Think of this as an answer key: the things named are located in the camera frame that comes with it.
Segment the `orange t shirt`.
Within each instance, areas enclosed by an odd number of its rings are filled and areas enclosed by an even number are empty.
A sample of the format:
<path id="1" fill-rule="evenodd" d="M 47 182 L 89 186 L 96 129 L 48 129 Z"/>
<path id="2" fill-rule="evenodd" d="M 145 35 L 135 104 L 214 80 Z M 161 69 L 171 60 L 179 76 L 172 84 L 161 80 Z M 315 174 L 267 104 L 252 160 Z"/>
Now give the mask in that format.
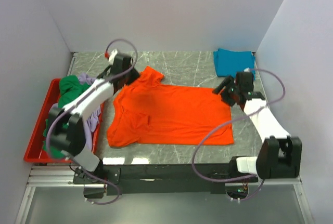
<path id="1" fill-rule="evenodd" d="M 231 109 L 211 88 L 168 85 L 146 67 L 113 101 L 107 130 L 111 147 L 140 144 L 197 145 L 212 129 L 232 119 Z"/>

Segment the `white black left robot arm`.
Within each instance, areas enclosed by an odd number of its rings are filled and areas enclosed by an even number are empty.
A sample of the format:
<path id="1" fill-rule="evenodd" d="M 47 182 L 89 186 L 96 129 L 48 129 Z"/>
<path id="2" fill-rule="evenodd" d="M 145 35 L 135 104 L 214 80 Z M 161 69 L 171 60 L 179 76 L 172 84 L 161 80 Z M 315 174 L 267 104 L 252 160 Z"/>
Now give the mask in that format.
<path id="1" fill-rule="evenodd" d="M 109 56 L 107 68 L 83 94 L 64 107 L 49 111 L 47 154 L 52 155 L 52 148 L 58 150 L 78 164 L 91 183 L 107 181 L 102 160 L 86 144 L 85 123 L 98 106 L 139 78 L 136 63 L 137 58 L 116 51 Z"/>

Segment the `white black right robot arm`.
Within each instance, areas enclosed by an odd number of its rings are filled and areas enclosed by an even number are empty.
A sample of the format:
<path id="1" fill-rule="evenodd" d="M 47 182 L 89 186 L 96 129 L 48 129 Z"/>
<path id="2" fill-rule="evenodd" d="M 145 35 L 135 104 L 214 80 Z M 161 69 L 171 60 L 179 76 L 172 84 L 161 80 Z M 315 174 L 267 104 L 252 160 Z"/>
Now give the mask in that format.
<path id="1" fill-rule="evenodd" d="M 258 156 L 236 156 L 230 161 L 229 178 L 240 182 L 247 174 L 261 179 L 297 178 L 300 172 L 302 142 L 291 136 L 277 121 L 263 94 L 254 91 L 250 71 L 228 76 L 213 90 L 229 106 L 237 104 L 249 116 L 262 141 Z"/>

